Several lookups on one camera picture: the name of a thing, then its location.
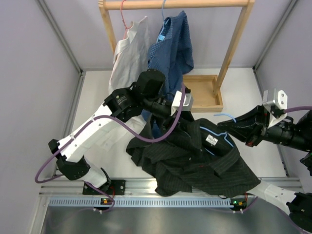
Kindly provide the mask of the light blue hanger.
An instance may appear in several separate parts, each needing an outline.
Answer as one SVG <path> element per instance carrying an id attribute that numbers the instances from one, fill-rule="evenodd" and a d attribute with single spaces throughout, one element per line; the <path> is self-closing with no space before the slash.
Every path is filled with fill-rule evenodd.
<path id="1" fill-rule="evenodd" d="M 234 123 L 237 123 L 235 117 L 233 117 L 232 115 L 230 115 L 230 114 L 228 114 L 228 113 L 214 114 L 214 116 L 215 116 L 215 117 L 218 117 L 218 116 L 227 116 L 227 117 L 231 118 L 231 119 L 234 121 Z M 212 131 L 212 130 L 206 128 L 206 127 L 200 126 L 199 128 L 200 128 L 201 130 L 207 131 L 207 132 L 210 133 L 210 134 L 215 135 L 216 137 L 221 137 L 221 136 L 223 136 L 223 140 L 224 140 L 227 144 L 229 144 L 232 148 L 234 147 L 234 145 L 227 139 L 227 136 L 228 136 L 228 133 L 227 133 L 227 132 L 215 133 L 214 131 Z"/>

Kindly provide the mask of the dark pinstriped shirt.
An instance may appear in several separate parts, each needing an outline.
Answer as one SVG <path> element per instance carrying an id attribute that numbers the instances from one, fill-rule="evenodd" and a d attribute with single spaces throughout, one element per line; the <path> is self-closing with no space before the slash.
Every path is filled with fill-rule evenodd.
<path id="1" fill-rule="evenodd" d="M 136 166 L 156 179 L 156 192 L 161 196 L 190 193 L 196 188 L 209 195 L 234 197 L 260 184 L 229 135 L 233 148 L 223 136 L 210 134 L 200 126 L 215 133 L 225 132 L 208 119 L 195 120 L 186 112 L 167 138 L 148 143 L 135 137 L 126 152 Z"/>

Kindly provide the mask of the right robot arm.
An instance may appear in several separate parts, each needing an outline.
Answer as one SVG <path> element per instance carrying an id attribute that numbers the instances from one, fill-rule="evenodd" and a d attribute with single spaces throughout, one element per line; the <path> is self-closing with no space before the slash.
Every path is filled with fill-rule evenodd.
<path id="1" fill-rule="evenodd" d="M 218 127 L 249 147 L 262 141 L 287 146 L 306 152 L 300 162 L 312 169 L 312 108 L 272 107 L 267 110 L 257 105 L 248 113 L 218 123 Z M 312 231 L 312 195 L 286 190 L 268 182 L 249 190 L 250 194 L 274 205 L 289 216 L 290 220 L 306 232 Z"/>

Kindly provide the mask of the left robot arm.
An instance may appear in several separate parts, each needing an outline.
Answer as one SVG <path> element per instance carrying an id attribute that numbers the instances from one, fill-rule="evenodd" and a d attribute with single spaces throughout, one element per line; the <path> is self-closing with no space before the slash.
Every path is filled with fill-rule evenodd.
<path id="1" fill-rule="evenodd" d="M 57 158 L 57 167 L 68 180 L 82 179 L 103 195 L 111 180 L 103 168 L 88 162 L 84 155 L 101 138 L 107 137 L 143 110 L 169 117 L 170 103 L 160 96 L 165 76 L 158 70 L 142 72 L 129 87 L 115 89 L 83 125 L 62 140 L 51 140 L 49 148 Z"/>

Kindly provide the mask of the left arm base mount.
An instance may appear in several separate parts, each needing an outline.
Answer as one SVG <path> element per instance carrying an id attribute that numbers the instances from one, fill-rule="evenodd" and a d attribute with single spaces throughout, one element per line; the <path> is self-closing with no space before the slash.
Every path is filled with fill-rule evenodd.
<path id="1" fill-rule="evenodd" d="M 125 194 L 125 183 L 123 179 L 113 179 L 110 185 L 103 185 L 96 190 L 84 183 L 82 194 L 83 195 L 101 195 L 99 191 L 105 192 L 108 195 L 124 195 Z"/>

